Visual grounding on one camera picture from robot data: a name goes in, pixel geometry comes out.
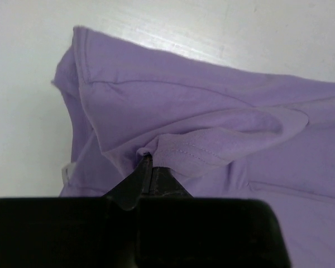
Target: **white background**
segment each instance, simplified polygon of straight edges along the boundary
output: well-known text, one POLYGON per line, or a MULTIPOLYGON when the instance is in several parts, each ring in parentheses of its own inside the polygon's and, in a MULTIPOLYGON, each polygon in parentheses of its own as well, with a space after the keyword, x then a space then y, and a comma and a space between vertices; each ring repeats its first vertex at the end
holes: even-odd
POLYGON ((74 25, 216 64, 335 81, 335 0, 0 0, 0 197, 59 194, 71 125, 50 80, 74 25))

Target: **lavender fabric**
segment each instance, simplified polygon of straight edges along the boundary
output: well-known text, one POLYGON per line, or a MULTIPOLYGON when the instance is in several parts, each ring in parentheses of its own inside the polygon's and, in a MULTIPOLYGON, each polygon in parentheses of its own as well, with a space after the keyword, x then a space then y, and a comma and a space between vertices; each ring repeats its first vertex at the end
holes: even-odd
POLYGON ((335 83, 215 66, 76 27, 54 84, 76 162, 62 197, 101 196, 149 152, 196 197, 268 202, 294 267, 335 267, 335 83))

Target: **stitching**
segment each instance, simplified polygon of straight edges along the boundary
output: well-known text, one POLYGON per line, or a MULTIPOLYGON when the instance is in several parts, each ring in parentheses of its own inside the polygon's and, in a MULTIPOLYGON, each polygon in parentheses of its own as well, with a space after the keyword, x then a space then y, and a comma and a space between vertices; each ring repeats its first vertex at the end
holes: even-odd
MULTIPOLYGON (((78 43, 80 43, 79 42, 80 36, 81 36, 80 31, 77 31, 77 37, 75 37, 75 40, 78 39, 78 43)), ((83 70, 82 70, 82 68, 85 68, 85 66, 82 65, 82 61, 81 61, 81 58, 79 56, 80 50, 81 50, 80 46, 78 48, 73 47, 73 55, 74 55, 74 59, 76 61, 77 74, 82 78, 83 83, 86 84, 86 81, 85 81, 84 75, 83 75, 83 70)))
POLYGON ((209 92, 213 92, 215 94, 218 95, 222 95, 222 96, 226 96, 228 98, 234 99, 236 101, 239 101, 245 105, 247 105, 248 107, 255 107, 254 105, 252 105, 251 103, 245 102, 239 98, 233 97, 231 95, 229 95, 228 93, 221 93, 218 91, 215 91, 213 89, 209 89, 209 88, 203 88, 203 87, 199 87, 197 85, 186 85, 183 83, 177 83, 177 82, 169 82, 169 81, 158 81, 158 80, 127 80, 127 81, 121 81, 121 82, 110 82, 110 81, 92 81, 93 83, 107 83, 107 84, 113 84, 113 85, 121 85, 121 84, 127 84, 127 83, 161 83, 161 84, 168 84, 168 85, 180 85, 182 87, 187 87, 187 88, 197 88, 197 89, 202 89, 202 90, 206 90, 209 92))
POLYGON ((307 198, 307 199, 335 204, 334 202, 332 202, 332 201, 335 201, 335 197, 331 197, 326 194, 315 193, 314 191, 299 190, 299 189, 295 189, 295 188, 284 186, 284 185, 277 185, 273 183, 266 183, 263 181, 256 181, 256 180, 248 181, 247 185, 253 192, 264 190, 264 191, 276 192, 276 193, 281 193, 285 195, 292 195, 295 197, 307 198))
POLYGON ((90 71, 89 71, 89 68, 88 68, 88 56, 87 56, 87 42, 88 42, 88 31, 84 31, 84 67, 85 67, 85 70, 87 72, 87 78, 88 78, 88 81, 90 81, 90 71))
POLYGON ((173 152, 173 151, 175 151, 175 152, 182 152, 184 154, 187 154, 187 155, 189 155, 189 156, 191 156, 193 158, 196 158, 196 159, 200 160, 201 162, 204 162, 205 164, 210 165, 210 166, 220 166, 220 165, 216 165, 216 164, 207 163, 205 160, 199 158, 198 156, 195 156, 193 154, 190 154, 189 152, 186 152, 186 151, 183 151, 183 150, 178 150, 178 149, 159 151, 159 152, 156 152, 154 155, 158 155, 158 154, 160 154, 162 152, 173 152))
POLYGON ((200 147, 196 146, 195 144, 191 144, 191 143, 181 143, 181 144, 182 144, 182 145, 193 146, 193 147, 195 147, 195 148, 197 148, 197 149, 200 149, 200 150, 202 150, 202 151, 204 151, 204 152, 207 152, 207 153, 209 153, 209 154, 211 154, 211 155, 217 157, 217 158, 220 159, 220 160, 224 160, 224 161, 225 161, 224 158, 222 158, 222 157, 220 157, 220 156, 214 154, 213 152, 211 152, 211 151, 209 151, 209 150, 206 150, 206 149, 204 149, 204 148, 200 148, 200 147))

